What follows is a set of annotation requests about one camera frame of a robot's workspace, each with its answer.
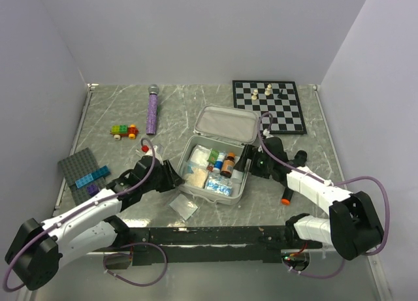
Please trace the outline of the brown bottle orange cap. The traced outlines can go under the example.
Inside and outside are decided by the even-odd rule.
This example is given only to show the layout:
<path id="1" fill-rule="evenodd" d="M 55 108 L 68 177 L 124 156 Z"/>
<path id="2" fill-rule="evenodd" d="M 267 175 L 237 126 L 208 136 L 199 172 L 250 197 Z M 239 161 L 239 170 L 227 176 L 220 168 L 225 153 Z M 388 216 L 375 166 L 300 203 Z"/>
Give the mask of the brown bottle orange cap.
<path id="1" fill-rule="evenodd" d="M 231 178 L 234 166 L 235 166 L 235 154 L 233 152 L 230 152 L 227 154 L 223 166 L 221 168 L 220 174 L 226 178 Z"/>

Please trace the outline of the blue white pouch bag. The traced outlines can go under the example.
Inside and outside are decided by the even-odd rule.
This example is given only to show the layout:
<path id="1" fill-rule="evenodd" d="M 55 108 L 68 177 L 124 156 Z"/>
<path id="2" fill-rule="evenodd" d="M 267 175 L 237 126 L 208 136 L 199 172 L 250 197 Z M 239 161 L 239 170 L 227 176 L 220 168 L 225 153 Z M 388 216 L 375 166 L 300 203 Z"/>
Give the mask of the blue white pouch bag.
<path id="1" fill-rule="evenodd" d="M 185 167 L 184 174 L 194 174 L 199 171 L 203 171 L 205 174 L 208 173 L 208 163 L 194 163 L 194 162 L 188 162 L 187 166 Z"/>

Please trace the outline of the white blue pill bottle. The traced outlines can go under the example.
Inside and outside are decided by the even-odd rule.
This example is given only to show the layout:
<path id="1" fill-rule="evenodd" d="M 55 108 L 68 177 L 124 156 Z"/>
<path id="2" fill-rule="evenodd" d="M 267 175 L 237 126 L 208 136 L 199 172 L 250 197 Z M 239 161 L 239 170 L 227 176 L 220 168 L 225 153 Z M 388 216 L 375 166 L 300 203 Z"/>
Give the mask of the white blue pill bottle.
<path id="1" fill-rule="evenodd" d="M 215 163 L 214 163 L 214 167 L 213 167 L 213 171 L 214 172 L 220 172 L 221 168 L 223 166 L 224 160 L 226 158 L 226 153 L 225 152 L 220 152 Z"/>

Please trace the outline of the small green medicine box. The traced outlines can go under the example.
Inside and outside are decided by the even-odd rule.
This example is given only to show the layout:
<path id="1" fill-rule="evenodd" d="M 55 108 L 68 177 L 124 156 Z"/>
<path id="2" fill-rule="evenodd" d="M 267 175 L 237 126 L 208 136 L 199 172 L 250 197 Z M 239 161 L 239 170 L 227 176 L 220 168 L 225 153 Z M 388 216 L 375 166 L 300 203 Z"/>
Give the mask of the small green medicine box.
<path id="1" fill-rule="evenodd" d="M 215 162 L 217 161 L 218 156 L 219 156 L 219 152 L 215 149 L 211 149 L 211 152 L 208 157 L 208 162 L 214 165 Z"/>

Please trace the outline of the large gauze plastic bag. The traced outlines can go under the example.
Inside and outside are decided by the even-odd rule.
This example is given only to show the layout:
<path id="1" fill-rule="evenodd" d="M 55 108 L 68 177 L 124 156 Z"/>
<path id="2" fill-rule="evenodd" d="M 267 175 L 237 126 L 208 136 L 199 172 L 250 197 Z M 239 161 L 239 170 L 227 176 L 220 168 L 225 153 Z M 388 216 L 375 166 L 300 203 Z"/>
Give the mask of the large gauze plastic bag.
<path id="1" fill-rule="evenodd" d="M 206 168 L 209 164 L 208 159 L 211 149 L 201 145 L 196 145 L 191 153 L 189 162 L 201 168 Z"/>

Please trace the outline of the white medicine kit case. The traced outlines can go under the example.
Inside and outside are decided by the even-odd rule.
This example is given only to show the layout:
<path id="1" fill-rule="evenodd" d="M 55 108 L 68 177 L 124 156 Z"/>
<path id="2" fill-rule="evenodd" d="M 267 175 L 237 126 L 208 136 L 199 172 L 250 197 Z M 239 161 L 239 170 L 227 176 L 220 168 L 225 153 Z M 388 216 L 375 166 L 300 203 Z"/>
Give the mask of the white medicine kit case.
<path id="1" fill-rule="evenodd" d="M 241 156 L 244 146 L 252 144 L 257 138 L 259 115 L 250 110 L 227 108 L 221 106 L 205 106 L 199 113 L 194 132 L 188 140 L 178 164 L 177 173 L 184 175 L 186 163 L 197 145 L 219 152 L 234 153 L 236 158 Z M 234 205 L 241 199 L 248 171 L 244 171 L 242 183 L 233 184 L 232 195 L 223 196 L 198 188 L 188 183 L 179 186 L 183 193 L 199 197 L 207 202 Z"/>

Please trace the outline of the bandage box plastic bag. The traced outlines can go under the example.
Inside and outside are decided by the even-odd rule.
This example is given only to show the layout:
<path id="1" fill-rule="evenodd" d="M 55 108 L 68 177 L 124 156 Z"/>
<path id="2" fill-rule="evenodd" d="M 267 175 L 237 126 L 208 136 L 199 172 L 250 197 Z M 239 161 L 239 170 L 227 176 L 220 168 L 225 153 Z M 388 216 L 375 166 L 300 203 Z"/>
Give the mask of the bandage box plastic bag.
<path id="1" fill-rule="evenodd" d="M 185 183 L 193 187 L 203 188 L 208 177 L 208 171 L 192 167 L 184 176 Z"/>

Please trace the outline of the white green pill bottle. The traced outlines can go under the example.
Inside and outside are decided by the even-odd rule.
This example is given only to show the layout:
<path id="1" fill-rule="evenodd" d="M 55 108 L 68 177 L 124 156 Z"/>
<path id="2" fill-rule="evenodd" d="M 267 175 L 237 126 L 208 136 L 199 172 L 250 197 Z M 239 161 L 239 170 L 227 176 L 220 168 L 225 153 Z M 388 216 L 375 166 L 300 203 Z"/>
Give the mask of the white green pill bottle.
<path id="1" fill-rule="evenodd" d="M 242 183 L 243 177 L 244 177 L 244 173 L 242 171 L 234 169 L 231 174 L 231 181 L 235 184 L 239 184 L 239 183 Z"/>

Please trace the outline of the blue packets plastic bag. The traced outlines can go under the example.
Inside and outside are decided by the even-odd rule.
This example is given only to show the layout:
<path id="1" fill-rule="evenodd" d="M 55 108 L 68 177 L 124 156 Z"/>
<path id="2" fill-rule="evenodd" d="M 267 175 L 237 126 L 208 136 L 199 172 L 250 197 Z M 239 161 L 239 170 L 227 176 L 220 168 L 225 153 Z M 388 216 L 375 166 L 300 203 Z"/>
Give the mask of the blue packets plastic bag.
<path id="1" fill-rule="evenodd" d="M 233 185 L 230 179 L 218 174 L 210 174 L 206 180 L 204 188 L 226 197 L 230 197 L 233 191 Z"/>

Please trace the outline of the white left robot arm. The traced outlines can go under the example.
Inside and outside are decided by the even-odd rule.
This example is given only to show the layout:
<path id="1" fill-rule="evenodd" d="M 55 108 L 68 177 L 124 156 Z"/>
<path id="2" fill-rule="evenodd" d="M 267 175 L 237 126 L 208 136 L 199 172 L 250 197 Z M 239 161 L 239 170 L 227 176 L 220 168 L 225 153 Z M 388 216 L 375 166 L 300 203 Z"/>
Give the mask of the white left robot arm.
<path id="1" fill-rule="evenodd" d="M 57 271 L 92 251 L 121 250 L 129 242 L 129 227 L 118 217 L 150 191 L 173 190 L 184 183 L 170 161 L 143 157 L 134 168 L 113 179 L 94 197 L 42 223 L 21 225 L 5 261 L 30 291 L 48 283 Z"/>

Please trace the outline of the black white chessboard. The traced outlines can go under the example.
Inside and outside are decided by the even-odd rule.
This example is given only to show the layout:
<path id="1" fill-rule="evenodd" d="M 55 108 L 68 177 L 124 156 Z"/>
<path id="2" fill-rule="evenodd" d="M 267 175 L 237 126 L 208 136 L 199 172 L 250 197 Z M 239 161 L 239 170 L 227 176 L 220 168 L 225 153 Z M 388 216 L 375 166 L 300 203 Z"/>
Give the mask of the black white chessboard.
<path id="1" fill-rule="evenodd" d="M 268 84 L 272 85 L 272 93 L 266 96 Z M 259 92 L 255 101 L 251 99 L 254 89 Z M 278 98 L 281 89 L 284 92 L 283 99 Z M 270 127 L 273 135 L 307 133 L 297 86 L 292 81 L 234 80 L 233 103 L 235 108 L 253 111 L 260 116 L 266 112 L 271 113 L 272 119 L 264 118 L 260 130 Z"/>

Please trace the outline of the black marker orange cap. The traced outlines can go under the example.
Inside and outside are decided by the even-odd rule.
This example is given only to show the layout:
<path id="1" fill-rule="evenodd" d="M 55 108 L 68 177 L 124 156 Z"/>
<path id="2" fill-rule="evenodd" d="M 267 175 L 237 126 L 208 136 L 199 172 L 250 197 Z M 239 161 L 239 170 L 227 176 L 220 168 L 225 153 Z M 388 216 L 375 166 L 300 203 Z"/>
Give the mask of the black marker orange cap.
<path id="1" fill-rule="evenodd" d="M 291 165 L 295 168 L 305 167 L 307 158 L 308 158 L 308 154 L 304 150 L 299 150 L 299 151 L 297 151 L 294 158 L 292 160 L 288 161 L 287 164 L 289 164 L 289 165 Z M 282 204 L 284 204 L 286 206 L 290 205 L 291 199 L 292 199 L 293 194 L 294 194 L 293 188 L 297 187 L 297 183 L 298 183 L 298 180 L 300 178 L 301 178 L 301 173 L 295 172 L 293 170 L 290 170 L 285 175 L 285 181 L 284 181 L 285 190 L 284 190 L 283 195 L 281 197 L 281 203 Z"/>

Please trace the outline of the blue toy brick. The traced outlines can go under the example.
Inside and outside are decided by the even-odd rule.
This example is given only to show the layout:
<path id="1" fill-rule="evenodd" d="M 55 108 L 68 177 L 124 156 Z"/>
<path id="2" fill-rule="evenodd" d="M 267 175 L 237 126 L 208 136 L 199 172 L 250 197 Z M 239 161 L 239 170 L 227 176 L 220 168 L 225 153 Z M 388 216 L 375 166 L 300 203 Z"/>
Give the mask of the blue toy brick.
<path id="1" fill-rule="evenodd" d="M 110 170 L 107 166 L 103 166 L 99 169 L 97 169 L 96 171 L 89 173 L 83 177 L 81 177 L 80 179 L 75 181 L 76 187 L 77 188 L 81 188 L 84 187 L 86 185 L 88 185 L 89 183 L 99 179 L 99 178 L 104 178 L 106 176 L 108 176 L 110 174 Z"/>

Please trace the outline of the purple toy brick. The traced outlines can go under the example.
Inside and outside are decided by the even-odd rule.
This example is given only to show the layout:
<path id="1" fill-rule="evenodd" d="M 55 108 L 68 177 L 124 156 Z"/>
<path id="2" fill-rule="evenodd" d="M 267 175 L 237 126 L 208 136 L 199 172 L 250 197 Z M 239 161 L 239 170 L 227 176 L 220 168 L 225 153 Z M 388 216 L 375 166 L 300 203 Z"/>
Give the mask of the purple toy brick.
<path id="1" fill-rule="evenodd" d="M 86 187 L 86 191 L 90 197 L 94 197 L 100 192 L 100 188 L 96 184 L 91 184 Z"/>

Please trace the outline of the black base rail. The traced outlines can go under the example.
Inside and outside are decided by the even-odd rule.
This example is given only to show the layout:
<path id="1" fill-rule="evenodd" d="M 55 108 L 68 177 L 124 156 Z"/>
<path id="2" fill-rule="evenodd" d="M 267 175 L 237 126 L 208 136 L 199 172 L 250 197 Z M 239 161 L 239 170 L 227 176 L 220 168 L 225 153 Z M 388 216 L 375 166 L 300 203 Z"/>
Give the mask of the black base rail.
<path id="1" fill-rule="evenodd" d="M 98 252 L 133 253 L 135 266 L 163 262 L 159 246 L 169 263 L 261 261 L 281 263 L 281 254 L 299 249 L 321 249 L 320 242 L 301 240 L 285 226 L 243 227 L 144 227 L 131 228 L 118 245 Z"/>

